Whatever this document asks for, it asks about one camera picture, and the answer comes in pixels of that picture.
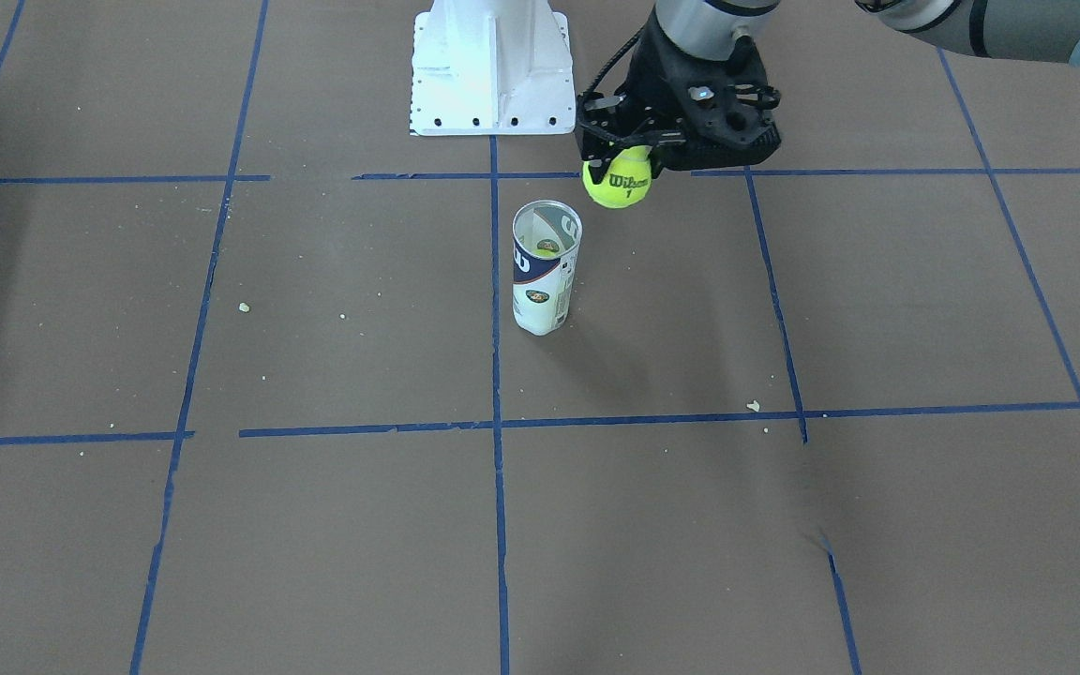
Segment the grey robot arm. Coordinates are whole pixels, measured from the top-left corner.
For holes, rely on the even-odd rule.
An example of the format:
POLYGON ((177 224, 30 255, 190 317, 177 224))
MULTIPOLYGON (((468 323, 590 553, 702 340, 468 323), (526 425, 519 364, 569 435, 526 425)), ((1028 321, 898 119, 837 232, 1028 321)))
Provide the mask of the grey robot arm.
MULTIPOLYGON (((1080 1, 862 1, 865 14, 939 50, 1080 66, 1080 1)), ((588 188, 607 188, 637 158, 660 172, 758 165, 779 149, 781 95, 755 37, 775 1, 657 1, 619 50, 630 56, 612 95, 578 96, 576 136, 588 188)))

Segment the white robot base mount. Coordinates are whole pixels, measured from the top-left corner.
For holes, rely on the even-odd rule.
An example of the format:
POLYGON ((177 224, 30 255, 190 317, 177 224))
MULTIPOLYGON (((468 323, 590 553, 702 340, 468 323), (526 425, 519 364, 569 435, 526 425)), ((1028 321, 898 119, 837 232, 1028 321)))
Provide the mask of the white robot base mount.
POLYGON ((414 17, 411 134, 567 134, 575 98, 569 22, 548 1, 434 1, 414 17))

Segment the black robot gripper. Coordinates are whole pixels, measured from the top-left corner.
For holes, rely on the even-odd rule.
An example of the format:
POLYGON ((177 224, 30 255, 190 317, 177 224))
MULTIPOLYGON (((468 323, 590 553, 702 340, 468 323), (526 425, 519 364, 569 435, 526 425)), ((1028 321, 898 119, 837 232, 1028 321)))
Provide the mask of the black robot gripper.
POLYGON ((613 95, 576 99, 576 141, 583 165, 600 166, 627 148, 664 171, 758 165, 780 148, 756 35, 771 9, 654 9, 636 35, 613 95))

